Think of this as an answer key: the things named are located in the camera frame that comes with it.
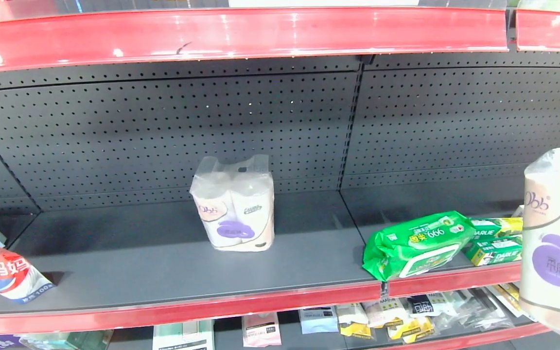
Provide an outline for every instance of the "toilet paper roll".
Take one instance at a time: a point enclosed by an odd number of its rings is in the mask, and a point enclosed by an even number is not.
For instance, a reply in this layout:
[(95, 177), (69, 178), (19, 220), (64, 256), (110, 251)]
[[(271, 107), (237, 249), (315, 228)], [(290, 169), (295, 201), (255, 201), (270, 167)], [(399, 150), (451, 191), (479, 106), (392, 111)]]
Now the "toilet paper roll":
[(242, 243), (240, 237), (223, 234), (226, 221), (236, 219), (230, 193), (230, 177), (226, 173), (213, 172), (196, 175), (192, 182), (191, 194), (198, 215), (205, 226), (211, 244), (225, 247)]
[(242, 224), (254, 232), (253, 237), (244, 237), (249, 242), (262, 237), (262, 241), (273, 240), (273, 180), (260, 173), (236, 175), (230, 189), (235, 214)]

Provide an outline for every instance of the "lower shelf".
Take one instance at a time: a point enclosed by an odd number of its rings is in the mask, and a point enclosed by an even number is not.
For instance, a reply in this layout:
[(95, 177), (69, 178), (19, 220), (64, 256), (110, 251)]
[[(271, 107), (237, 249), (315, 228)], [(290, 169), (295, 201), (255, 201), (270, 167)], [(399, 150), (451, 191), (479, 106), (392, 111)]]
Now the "lower shelf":
[[(470, 332), (460, 329), (446, 330), (439, 336), (413, 344), (401, 341), (388, 341), (383, 330), (377, 330), (378, 340), (364, 340), (344, 337), (340, 333), (302, 334), (298, 313), (284, 312), (278, 315), (282, 346), (271, 347), (278, 350), (327, 349), (327, 350), (459, 350), (473, 346), (497, 343), (533, 336), (548, 332), (538, 323), (530, 323), (525, 317), (516, 321), (515, 328), (494, 330), (491, 332)], [(244, 350), (242, 324), (239, 317), (217, 319), (215, 321), (216, 350)], [(151, 350), (153, 344), (153, 327), (117, 330), (109, 345), (110, 350)]]

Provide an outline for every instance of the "tissue package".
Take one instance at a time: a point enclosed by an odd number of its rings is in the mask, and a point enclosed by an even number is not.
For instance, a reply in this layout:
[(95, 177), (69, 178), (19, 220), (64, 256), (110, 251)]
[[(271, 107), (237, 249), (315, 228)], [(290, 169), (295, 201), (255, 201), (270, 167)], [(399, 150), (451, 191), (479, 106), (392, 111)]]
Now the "tissue package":
[(16, 303), (32, 301), (53, 283), (17, 253), (0, 248), (0, 294)]
[(560, 333), (560, 148), (527, 166), (520, 305)]
[(189, 190), (217, 250), (260, 252), (274, 241), (274, 181), (269, 156), (235, 164), (204, 157)]

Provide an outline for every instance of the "upper shelf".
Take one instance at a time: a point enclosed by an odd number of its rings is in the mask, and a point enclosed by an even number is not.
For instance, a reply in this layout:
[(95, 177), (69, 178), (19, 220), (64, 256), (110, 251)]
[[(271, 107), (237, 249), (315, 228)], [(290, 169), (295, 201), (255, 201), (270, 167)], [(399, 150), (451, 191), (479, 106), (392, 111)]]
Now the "upper shelf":
[(507, 51), (505, 34), (505, 10), (493, 8), (84, 13), (0, 21), (0, 71), (167, 60)]
[(520, 8), (516, 31), (522, 51), (560, 51), (560, 12)]
[(260, 253), (212, 248), (192, 202), (41, 213), (11, 250), (57, 285), (0, 296), (0, 334), (131, 328), (379, 299), (338, 192), (276, 195)]

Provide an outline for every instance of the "plastic wrap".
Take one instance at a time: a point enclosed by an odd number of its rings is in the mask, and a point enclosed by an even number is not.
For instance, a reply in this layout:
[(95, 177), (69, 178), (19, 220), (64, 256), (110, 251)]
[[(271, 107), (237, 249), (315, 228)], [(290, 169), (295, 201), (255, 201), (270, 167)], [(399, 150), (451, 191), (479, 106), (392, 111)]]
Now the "plastic wrap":
[(525, 170), (520, 305), (560, 334), (560, 148)]
[(213, 247), (260, 252), (274, 241), (274, 182), (269, 156), (235, 164), (204, 157), (189, 190)]

